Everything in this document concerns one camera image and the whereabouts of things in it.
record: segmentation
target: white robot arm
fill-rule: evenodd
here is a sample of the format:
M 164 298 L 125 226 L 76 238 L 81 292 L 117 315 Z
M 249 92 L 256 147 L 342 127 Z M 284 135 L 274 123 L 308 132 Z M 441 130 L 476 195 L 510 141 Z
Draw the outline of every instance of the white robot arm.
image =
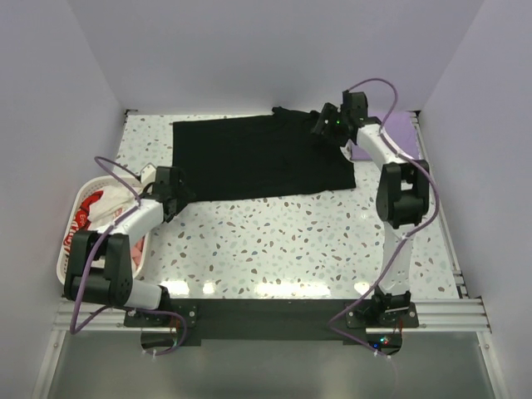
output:
M 363 92 L 345 91 L 342 99 L 339 109 L 330 103 L 323 106 L 313 134 L 334 145 L 345 146 L 351 141 L 363 148 L 381 171 L 376 206 L 384 223 L 384 276 L 365 317 L 390 322 L 410 306 L 412 237 L 407 233 L 421 223 L 429 209 L 429 181 L 420 170 L 428 173 L 429 166 L 424 160 L 416 160 L 416 165 L 409 162 L 411 157 L 388 136 L 378 118 L 368 116 Z
M 117 219 L 97 230 L 78 230 L 72 237 L 66 267 L 65 297 L 76 300 L 82 291 L 83 302 L 113 308 L 164 307 L 170 299 L 166 288 L 133 279 L 130 251 L 144 235 L 170 222 L 194 198 L 184 180 L 180 168 L 159 166 L 140 195 L 137 209 L 128 209 L 119 217 L 123 218 L 120 222 Z M 105 259 L 103 270 L 91 266 L 98 258 Z

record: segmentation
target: purple cable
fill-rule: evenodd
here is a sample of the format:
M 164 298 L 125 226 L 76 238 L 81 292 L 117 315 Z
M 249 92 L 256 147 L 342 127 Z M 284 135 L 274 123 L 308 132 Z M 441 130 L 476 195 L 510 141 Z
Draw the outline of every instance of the purple cable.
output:
M 107 166 L 105 166 L 102 161 L 105 161 L 105 162 L 108 162 L 110 164 L 113 164 L 115 166 L 118 166 L 119 168 L 121 168 L 122 170 L 126 171 L 127 173 L 129 173 L 130 175 L 136 177 L 136 175 L 131 172 L 130 170 L 128 170 L 125 166 L 122 166 L 120 164 L 118 164 L 117 162 L 115 162 L 114 160 L 108 160 L 107 158 L 104 158 L 102 156 L 96 156 L 94 158 L 94 161 L 105 171 L 107 172 L 110 176 L 112 176 L 113 178 L 115 178 L 117 181 L 119 181 L 122 185 L 124 185 L 129 191 L 131 191 L 131 193 L 133 193 L 133 195 L 135 196 L 135 199 L 137 201 L 137 205 L 136 206 L 133 206 L 132 208 L 128 209 L 126 212 L 124 212 L 123 214 L 121 214 L 118 218 L 116 218 L 116 220 L 114 221 L 113 224 L 111 224 L 101 235 L 100 237 L 98 238 L 98 240 L 94 243 L 94 246 L 92 247 L 91 249 L 91 252 L 89 253 L 89 256 L 87 257 L 87 260 L 86 260 L 86 263 L 85 263 L 85 268 L 83 269 L 83 274 L 81 275 L 81 282 L 80 282 L 80 287 L 79 289 L 77 290 L 77 295 L 76 295 L 76 301 L 74 302 L 74 311 L 72 312 L 72 319 L 70 321 L 70 333 L 72 335 L 76 335 L 78 334 L 88 323 L 90 323 L 92 321 L 92 319 L 94 319 L 98 314 L 100 314 L 101 312 L 103 312 L 104 310 L 110 308 L 109 306 L 102 306 L 101 308 L 97 309 L 94 313 L 91 314 L 91 316 L 89 316 L 86 320 L 84 320 L 79 326 L 77 326 L 77 318 L 79 316 L 79 313 L 80 313 L 80 307 L 81 307 L 81 302 L 82 302 L 82 299 L 83 299 L 83 294 L 85 293 L 85 286 L 86 286 L 86 281 L 89 277 L 89 272 L 91 271 L 91 265 L 92 265 L 92 261 L 94 260 L 94 258 L 96 257 L 96 252 L 98 251 L 98 249 L 100 248 L 101 246 L 101 243 L 103 243 L 103 241 L 106 239 L 106 237 L 111 233 L 111 231 L 115 228 L 115 226 L 117 226 L 122 220 L 124 220 L 125 218 L 127 218 L 128 216 L 130 216 L 131 214 L 135 213 L 139 207 L 140 207 L 140 196 L 139 194 L 135 191 L 135 189 L 133 187 L 131 187 L 131 185 L 127 184 L 126 181 L 124 181 L 120 176 L 118 176 L 116 173 L 114 173 L 111 169 L 107 168 Z M 150 313 L 150 314 L 160 314 L 160 315 L 165 315 L 165 316 L 171 316 L 171 317 L 174 317 L 174 318 L 178 318 L 180 321 L 181 321 L 181 324 L 183 325 L 183 334 L 181 335 L 181 339 L 175 343 L 175 345 L 173 347 L 170 347 L 168 349 L 165 349 L 164 351 L 162 352 L 152 352 L 155 356 L 160 356 L 160 355 L 165 355 L 167 353 L 171 353 L 173 352 L 174 350 L 176 350 L 178 347 L 181 346 L 181 344 L 183 343 L 183 341 L 186 339 L 186 320 L 181 316 L 179 315 L 178 313 L 175 313 L 175 312 L 167 312 L 167 311 L 164 311 L 164 310 L 149 310 L 149 309 L 129 309 L 129 310 L 136 310 L 137 312 L 140 312 L 140 313 Z
M 109 160 L 107 158 L 104 158 L 103 156 L 95 156 L 94 161 L 100 166 L 109 176 L 112 176 L 117 180 L 119 183 L 121 183 L 124 187 L 126 187 L 135 197 L 136 202 L 140 205 L 140 195 L 135 191 L 133 187 L 127 184 L 125 180 L 123 180 L 119 175 L 114 173 L 111 169 L 109 169 L 107 166 L 105 166 L 102 161 L 108 162 L 110 164 L 113 164 L 114 166 L 119 167 L 120 169 L 124 170 L 125 172 L 129 173 L 133 177 L 137 177 L 132 171 L 127 169 L 125 166 L 120 165 L 118 162 L 115 162 L 114 160 Z
M 335 328 L 333 327 L 331 324 L 336 322 L 339 318 L 341 318 L 343 315 L 345 315 L 346 313 L 349 313 L 351 312 L 356 306 L 358 306 L 365 298 L 367 298 L 367 296 L 378 286 L 378 284 L 382 281 L 382 279 L 384 278 L 384 276 L 386 275 L 386 273 L 388 272 L 388 270 L 390 269 L 390 267 L 393 265 L 393 262 L 395 261 L 397 255 L 401 252 L 401 249 L 402 247 L 405 246 L 407 240 L 412 236 L 414 235 L 415 233 L 417 233 L 418 231 L 424 229 L 426 226 L 428 226 L 430 223 L 432 223 L 439 211 L 440 211 L 440 196 L 438 195 L 438 190 L 436 188 L 436 183 L 434 182 L 434 180 L 432 179 L 432 177 L 428 174 L 428 172 L 426 170 L 424 170 L 417 162 L 415 162 L 414 160 L 410 159 L 409 157 L 407 156 L 404 156 L 403 154 L 399 154 L 396 149 L 391 145 L 391 143 L 387 140 L 387 138 L 382 134 L 382 128 L 384 127 L 384 124 L 386 123 L 388 117 L 390 116 L 390 114 L 393 112 L 396 104 L 397 104 L 397 98 L 398 98 L 398 95 L 397 95 L 397 89 L 387 80 L 385 79 L 381 79 L 380 77 L 374 77 L 372 79 L 366 79 L 365 81 L 361 81 L 360 83 L 357 83 L 355 86 L 352 86 L 350 87 L 348 90 L 351 91 L 352 89 L 356 88 L 356 87 L 359 87 L 360 85 L 363 85 L 364 83 L 368 83 L 370 81 L 381 81 L 383 83 L 386 83 L 387 85 L 389 85 L 389 87 L 393 90 L 393 94 L 394 94 L 394 99 L 393 99 L 393 103 L 392 103 L 392 106 L 390 107 L 390 110 L 388 111 L 388 113 L 386 113 L 386 115 L 384 116 L 384 118 L 382 119 L 382 124 L 381 124 L 381 127 L 379 129 L 379 135 L 380 137 L 382 138 L 382 140 L 384 141 L 384 143 L 387 145 L 387 147 L 395 154 L 397 155 L 399 158 L 401 158 L 402 160 L 405 160 L 409 163 L 411 163 L 412 165 L 414 165 L 428 180 L 429 184 L 431 185 L 432 187 L 432 190 L 434 191 L 434 199 L 435 199 L 435 209 L 434 209 L 434 213 L 432 214 L 432 216 L 425 222 L 425 223 L 422 223 L 420 224 L 419 226 L 415 227 L 414 229 L 412 229 L 411 231 L 409 231 L 408 233 L 405 234 L 405 238 L 402 239 L 399 244 L 397 245 L 397 248 L 395 249 L 395 251 L 393 252 L 392 256 L 390 257 L 390 260 L 388 261 L 388 263 L 386 264 L 386 266 L 384 267 L 384 269 L 382 270 L 382 273 L 381 275 L 377 278 L 377 280 L 375 281 L 375 283 L 373 283 L 373 285 L 359 298 L 357 299 L 355 302 L 353 302 L 351 305 L 349 305 L 348 307 L 346 307 L 345 309 L 343 309 L 340 313 L 338 313 L 337 315 L 335 315 L 333 318 L 331 318 L 328 322 L 328 326 L 335 332 L 335 333 L 338 333 L 346 338 L 349 338 L 349 339 L 352 339 L 353 341 L 363 345 L 364 347 L 370 349 L 371 351 L 374 351 L 375 353 L 379 354 L 379 355 L 382 355 L 382 356 L 386 356 L 384 353 L 382 352 L 379 352 L 379 351 L 375 351 L 375 349 L 373 347 L 371 347 L 367 342 L 364 342 L 363 340 L 361 340 L 360 338 L 357 338 L 347 332 L 344 332 L 344 331 L 341 331 L 339 330 L 338 328 Z

